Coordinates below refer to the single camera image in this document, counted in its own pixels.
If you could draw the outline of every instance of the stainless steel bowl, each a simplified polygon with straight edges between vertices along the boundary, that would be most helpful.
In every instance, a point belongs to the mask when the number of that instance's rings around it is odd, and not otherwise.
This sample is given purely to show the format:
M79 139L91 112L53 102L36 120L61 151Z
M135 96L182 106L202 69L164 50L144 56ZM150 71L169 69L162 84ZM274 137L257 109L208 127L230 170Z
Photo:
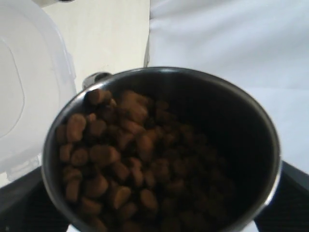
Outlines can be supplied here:
M210 135L232 165L238 196L232 206L235 220L221 231L239 231L271 201L281 174L280 145L276 130L263 108L235 85L194 70L154 67L112 76L100 73L98 82L77 94L59 113L46 137L42 175L56 208L80 231L91 229L66 203L61 189L60 162L55 143L56 127L69 115L84 111L84 96L96 88L114 96L131 89L170 102L180 119Z

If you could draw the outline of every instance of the white fabric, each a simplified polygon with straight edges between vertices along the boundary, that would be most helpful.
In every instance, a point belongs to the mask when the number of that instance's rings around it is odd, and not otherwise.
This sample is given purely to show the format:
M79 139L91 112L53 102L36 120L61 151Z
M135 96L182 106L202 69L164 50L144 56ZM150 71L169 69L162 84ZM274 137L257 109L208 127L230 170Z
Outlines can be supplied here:
M204 71L249 92L285 161L309 173L308 12L309 0L152 0L149 66Z

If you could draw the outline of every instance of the bowl rim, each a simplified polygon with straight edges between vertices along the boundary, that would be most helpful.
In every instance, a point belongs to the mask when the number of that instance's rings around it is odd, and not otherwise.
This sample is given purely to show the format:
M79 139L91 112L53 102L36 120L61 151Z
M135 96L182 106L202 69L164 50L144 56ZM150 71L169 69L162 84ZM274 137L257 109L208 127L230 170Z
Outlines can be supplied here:
M57 191L53 188L53 184L51 183L52 180L51 180L50 175L48 174L49 171L47 169L49 165L48 157L53 154L51 152L48 152L47 148L53 139L52 136L54 135L54 131L56 129L56 126L58 125L59 120L62 119L64 115L66 115L67 109L70 108L70 106L73 105L75 102L77 102L79 99L83 99L87 92L94 90L96 88L100 88L103 86L103 84L109 83L110 81L116 81L118 79L125 78L128 75L132 75L135 73L143 73L143 72L144 73L158 73L159 72L159 73L188 74L190 76L193 76L194 78L220 85L221 87L229 91L232 91L233 94L236 94L239 97L241 97L244 101L246 101L248 105L250 105L250 107L252 107L259 114L260 117L262 117L262 120L265 126L267 127L268 133L270 135L271 143L273 144L273 150L274 150L273 151L274 161L272 164L272 171L270 174L270 178L268 180L268 183L262 195L255 201L255 203L250 207L250 209L246 213L244 213L241 217L239 217L238 220L233 222L231 225L227 226L226 228L223 228L221 232L242 230L271 202L276 192L276 189L278 187L280 176L281 176L281 171L282 171L282 158L281 158L280 142L279 142L278 134L267 112L263 109L263 107L258 103L257 100L255 100L251 95L249 95L243 89L239 88L238 86L218 76L215 76L215 75L212 75L206 72L201 72L201 71L186 69L186 68L164 67L164 66L146 67L146 68L132 69L132 70L120 72L117 74L113 74L111 76L108 76L98 81L97 83L94 83L88 88L80 91L61 109L61 111L55 117L47 133L44 146L43 146L43 152L42 152L42 178L43 178L46 191L51 201L53 202L54 206L77 229L81 231L92 231L93 230L85 222L79 219L75 213L72 212L72 210L69 208L69 206L65 202L64 197L60 196L60 194L58 194Z

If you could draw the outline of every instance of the plastic container lid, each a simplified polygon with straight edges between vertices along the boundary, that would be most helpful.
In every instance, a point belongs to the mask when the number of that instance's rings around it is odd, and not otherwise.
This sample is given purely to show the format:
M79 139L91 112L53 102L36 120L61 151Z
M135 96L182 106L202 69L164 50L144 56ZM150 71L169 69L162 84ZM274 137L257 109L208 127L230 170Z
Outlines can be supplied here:
M60 33L30 0L0 0L0 188L40 166L47 131L76 93Z

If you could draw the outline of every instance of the dog food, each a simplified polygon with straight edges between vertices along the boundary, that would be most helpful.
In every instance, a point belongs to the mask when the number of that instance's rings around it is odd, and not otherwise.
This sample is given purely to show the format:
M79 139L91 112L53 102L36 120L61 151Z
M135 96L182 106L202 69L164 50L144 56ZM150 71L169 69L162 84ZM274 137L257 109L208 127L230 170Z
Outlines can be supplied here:
M65 199L94 231L215 232L229 222L227 160L168 102L95 89L87 104L56 141Z

